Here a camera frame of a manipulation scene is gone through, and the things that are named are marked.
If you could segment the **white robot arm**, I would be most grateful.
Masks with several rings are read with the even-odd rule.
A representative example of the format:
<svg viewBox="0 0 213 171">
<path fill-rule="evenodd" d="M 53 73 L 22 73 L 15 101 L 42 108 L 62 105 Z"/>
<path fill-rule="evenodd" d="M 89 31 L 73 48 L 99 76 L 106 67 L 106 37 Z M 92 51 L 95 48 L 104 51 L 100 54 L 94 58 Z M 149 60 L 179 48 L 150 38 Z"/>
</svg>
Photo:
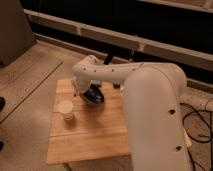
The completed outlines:
<svg viewBox="0 0 213 171">
<path fill-rule="evenodd" d="M 74 85 L 87 91 L 93 80 L 123 86 L 123 108 L 134 171 L 191 171 L 180 110 L 187 87 L 172 63 L 100 65 L 93 55 L 73 67 Z"/>
</svg>

